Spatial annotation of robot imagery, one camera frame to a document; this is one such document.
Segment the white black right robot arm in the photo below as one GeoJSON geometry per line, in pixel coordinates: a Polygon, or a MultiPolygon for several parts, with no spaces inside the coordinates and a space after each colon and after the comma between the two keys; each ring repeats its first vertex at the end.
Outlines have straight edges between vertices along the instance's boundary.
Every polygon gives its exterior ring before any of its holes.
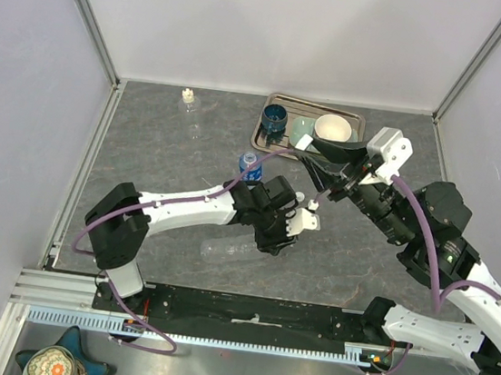
{"type": "Polygon", "coordinates": [[[433,310],[451,302],[468,319],[439,321],[375,297],[360,319],[360,334],[371,343],[432,350],[477,375],[501,375],[501,286],[464,238],[472,212],[453,183],[409,188],[399,171],[412,149],[402,136],[343,143],[304,134],[296,143],[316,188],[332,202],[352,201],[388,243],[401,248],[398,261],[428,288],[433,310]]]}

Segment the cream notched bottle cap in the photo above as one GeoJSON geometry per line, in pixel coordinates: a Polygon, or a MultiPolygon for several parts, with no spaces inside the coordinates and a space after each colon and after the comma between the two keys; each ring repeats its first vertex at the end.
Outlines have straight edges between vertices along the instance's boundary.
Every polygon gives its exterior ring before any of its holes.
{"type": "Polygon", "coordinates": [[[192,89],[186,88],[182,90],[182,100],[185,103],[191,104],[194,101],[195,95],[192,89]]]}

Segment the clear wide plastic bottle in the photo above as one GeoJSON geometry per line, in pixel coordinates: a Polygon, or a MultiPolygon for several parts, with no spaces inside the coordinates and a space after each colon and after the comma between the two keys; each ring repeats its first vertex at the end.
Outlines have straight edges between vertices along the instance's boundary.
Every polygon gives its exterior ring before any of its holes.
{"type": "Polygon", "coordinates": [[[255,261],[261,257],[252,235],[209,239],[201,243],[201,258],[208,263],[224,264],[255,261]]]}

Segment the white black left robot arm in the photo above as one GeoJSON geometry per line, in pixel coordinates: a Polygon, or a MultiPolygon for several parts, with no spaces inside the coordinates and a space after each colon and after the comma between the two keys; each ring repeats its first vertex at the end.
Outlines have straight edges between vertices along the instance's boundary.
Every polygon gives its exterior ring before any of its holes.
{"type": "Polygon", "coordinates": [[[311,216],[283,176],[265,183],[227,181],[205,191],[138,192],[120,183],[85,216],[96,265],[115,289],[124,312],[144,304],[144,279],[136,261],[144,240],[156,233],[199,225],[248,225],[260,252],[277,255],[294,244],[311,216]]]}

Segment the clear bottle with notched cap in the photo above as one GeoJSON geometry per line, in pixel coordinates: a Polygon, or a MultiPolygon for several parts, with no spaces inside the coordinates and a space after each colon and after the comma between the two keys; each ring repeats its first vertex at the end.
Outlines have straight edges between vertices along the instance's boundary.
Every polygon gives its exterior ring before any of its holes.
{"type": "Polygon", "coordinates": [[[201,135],[200,120],[201,120],[202,109],[201,109],[201,101],[196,96],[196,94],[194,95],[195,98],[191,104],[185,103],[182,100],[181,96],[178,108],[182,115],[182,119],[189,137],[192,138],[193,140],[196,140],[201,135]]]}

